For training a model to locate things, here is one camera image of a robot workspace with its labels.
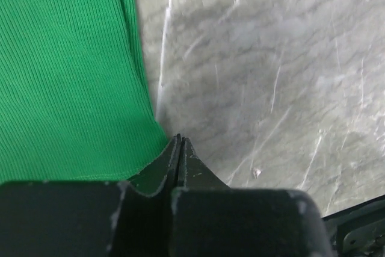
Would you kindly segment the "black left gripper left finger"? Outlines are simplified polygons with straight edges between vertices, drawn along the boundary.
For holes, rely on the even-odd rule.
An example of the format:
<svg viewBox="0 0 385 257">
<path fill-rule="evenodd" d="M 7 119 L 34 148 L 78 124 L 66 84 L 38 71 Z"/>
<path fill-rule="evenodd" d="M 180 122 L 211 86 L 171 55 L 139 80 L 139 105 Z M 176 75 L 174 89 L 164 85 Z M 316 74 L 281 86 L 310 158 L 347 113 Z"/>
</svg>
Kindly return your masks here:
<svg viewBox="0 0 385 257">
<path fill-rule="evenodd" d="M 167 256 L 180 137 L 121 181 L 1 185 L 2 256 Z"/>
</svg>

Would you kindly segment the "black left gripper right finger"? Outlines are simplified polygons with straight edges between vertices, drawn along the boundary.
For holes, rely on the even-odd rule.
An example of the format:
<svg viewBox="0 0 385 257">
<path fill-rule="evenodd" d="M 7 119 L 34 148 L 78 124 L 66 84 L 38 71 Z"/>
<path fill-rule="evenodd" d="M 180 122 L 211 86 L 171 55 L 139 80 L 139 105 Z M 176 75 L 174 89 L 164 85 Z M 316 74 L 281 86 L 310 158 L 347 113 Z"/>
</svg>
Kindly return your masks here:
<svg viewBox="0 0 385 257">
<path fill-rule="evenodd" d="M 210 187 L 185 138 L 171 195 L 172 256 L 331 256 L 318 207 L 303 191 Z"/>
</svg>

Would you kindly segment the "green garment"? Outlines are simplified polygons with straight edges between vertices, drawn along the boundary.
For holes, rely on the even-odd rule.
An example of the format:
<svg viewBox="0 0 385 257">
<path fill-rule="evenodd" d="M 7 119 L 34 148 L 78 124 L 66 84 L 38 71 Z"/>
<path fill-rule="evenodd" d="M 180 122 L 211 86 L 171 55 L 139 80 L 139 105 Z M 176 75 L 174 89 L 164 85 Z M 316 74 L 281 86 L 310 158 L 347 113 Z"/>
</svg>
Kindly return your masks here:
<svg viewBox="0 0 385 257">
<path fill-rule="evenodd" d="M 168 139 L 135 0 L 1 0 L 1 181 L 120 180 Z"/>
</svg>

